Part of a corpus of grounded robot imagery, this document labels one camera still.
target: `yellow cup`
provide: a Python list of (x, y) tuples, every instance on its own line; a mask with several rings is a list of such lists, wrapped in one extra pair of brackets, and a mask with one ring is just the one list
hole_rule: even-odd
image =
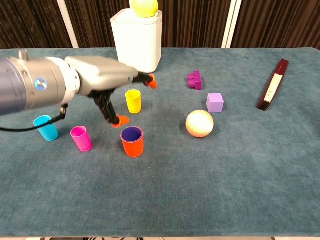
[(141, 92), (137, 89), (125, 93), (126, 104), (131, 114), (138, 114), (141, 111)]

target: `pink cup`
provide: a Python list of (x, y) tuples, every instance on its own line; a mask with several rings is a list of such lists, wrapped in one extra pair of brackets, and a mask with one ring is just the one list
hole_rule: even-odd
[(92, 148), (89, 133), (84, 126), (74, 127), (70, 135), (81, 152), (88, 152)]

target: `blue logo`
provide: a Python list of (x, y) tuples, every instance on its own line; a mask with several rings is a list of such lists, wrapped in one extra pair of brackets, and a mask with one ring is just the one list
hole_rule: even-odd
[(40, 91), (44, 91), (48, 87), (47, 81), (42, 77), (36, 78), (35, 82), (34, 82), (34, 85), (35, 85), (36, 89), (38, 89)]

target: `white container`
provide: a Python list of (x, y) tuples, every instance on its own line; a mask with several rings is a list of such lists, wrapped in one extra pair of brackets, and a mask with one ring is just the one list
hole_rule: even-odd
[(118, 61), (143, 73), (153, 73), (161, 59), (162, 11), (138, 17), (131, 8), (111, 18)]

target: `cup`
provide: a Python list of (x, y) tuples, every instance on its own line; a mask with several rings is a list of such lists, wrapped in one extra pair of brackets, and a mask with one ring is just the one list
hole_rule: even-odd
[(144, 132), (140, 127), (129, 126), (121, 132), (121, 140), (125, 154), (139, 157), (144, 152)]
[(131, 89), (125, 93), (126, 104), (131, 114), (138, 114), (141, 111), (141, 92)]
[(89, 133), (84, 126), (76, 126), (70, 131), (75, 145), (81, 152), (88, 152), (92, 148)]
[[(47, 123), (50, 120), (51, 120), (51, 117), (48, 115), (39, 116), (33, 121), (33, 125), (35, 127), (38, 127), (42, 124)], [(59, 136), (56, 125), (54, 123), (40, 127), (38, 128), (38, 131), (40, 132), (42, 137), (48, 142), (56, 140)]]

